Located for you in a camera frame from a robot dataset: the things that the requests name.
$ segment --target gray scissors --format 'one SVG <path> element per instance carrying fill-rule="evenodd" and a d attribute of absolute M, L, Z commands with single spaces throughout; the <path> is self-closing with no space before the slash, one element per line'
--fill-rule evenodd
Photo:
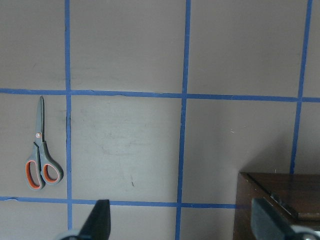
<path fill-rule="evenodd" d="M 56 172 L 54 177 L 50 176 L 48 167 Z M 36 111 L 33 150 L 25 163 L 25 176 L 29 187 L 35 191 L 41 190 L 46 183 L 49 185 L 59 183 L 64 176 L 61 166 L 50 156 L 45 141 L 45 101 L 43 96 L 40 97 Z"/>

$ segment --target scissors blade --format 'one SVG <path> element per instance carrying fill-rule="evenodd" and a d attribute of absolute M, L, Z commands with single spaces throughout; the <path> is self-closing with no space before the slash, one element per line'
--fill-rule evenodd
<path fill-rule="evenodd" d="M 45 100 L 40 96 L 36 110 L 35 143 L 39 146 L 45 139 Z"/>

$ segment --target scissors handle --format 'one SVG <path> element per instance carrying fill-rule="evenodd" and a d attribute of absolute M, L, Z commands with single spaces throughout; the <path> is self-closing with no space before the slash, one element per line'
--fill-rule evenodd
<path fill-rule="evenodd" d="M 32 176 L 32 166 L 35 168 L 35 172 L 33 172 L 34 177 Z M 27 159 L 25 163 L 25 179 L 28 183 L 30 189 L 39 191 L 44 188 L 46 183 L 41 177 L 41 164 L 40 164 L 40 154 L 39 148 L 36 143 L 33 143 L 33 150 L 31 156 Z"/>
<path fill-rule="evenodd" d="M 43 180 L 49 185 L 59 183 L 64 176 L 64 171 L 62 170 L 61 166 L 50 156 L 46 141 L 39 145 L 39 154 L 41 160 L 41 176 Z M 55 177 L 50 176 L 48 168 L 51 168 L 55 171 Z"/>

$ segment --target gray surface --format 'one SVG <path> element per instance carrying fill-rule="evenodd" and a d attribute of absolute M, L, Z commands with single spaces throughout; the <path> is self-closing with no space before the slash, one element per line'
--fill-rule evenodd
<path fill-rule="evenodd" d="M 81 228 L 92 208 L 92 205 L 84 204 L 72 206 L 74 228 Z M 109 240 L 175 238 L 176 208 L 174 207 L 111 206 L 110 214 Z"/>
<path fill-rule="evenodd" d="M 238 171 L 288 173 L 296 104 L 187 102 L 183 202 L 234 204 Z"/>
<path fill-rule="evenodd" d="M 181 240 L 232 239 L 234 209 L 183 208 Z"/>
<path fill-rule="evenodd" d="M 67 206 L 57 203 L 0 201 L 2 240 L 53 240 L 67 230 Z"/>
<path fill-rule="evenodd" d="M 185 0 L 71 0 L 73 89 L 181 92 Z"/>
<path fill-rule="evenodd" d="M 0 87 L 65 89 L 64 2 L 2 0 Z"/>
<path fill-rule="evenodd" d="M 25 181 L 25 163 L 33 150 L 38 95 L 0 94 L 0 196 L 66 198 L 66 177 L 54 186 L 32 191 Z M 66 172 L 66 97 L 44 96 L 45 139 L 52 158 Z"/>
<path fill-rule="evenodd" d="M 180 99 L 72 97 L 72 196 L 175 202 Z"/>
<path fill-rule="evenodd" d="M 295 173 L 320 174 L 320 105 L 302 104 Z"/>
<path fill-rule="evenodd" d="M 188 92 L 297 96 L 306 5 L 192 1 Z"/>
<path fill-rule="evenodd" d="M 320 1 L 313 1 L 312 6 L 303 95 L 320 97 Z"/>

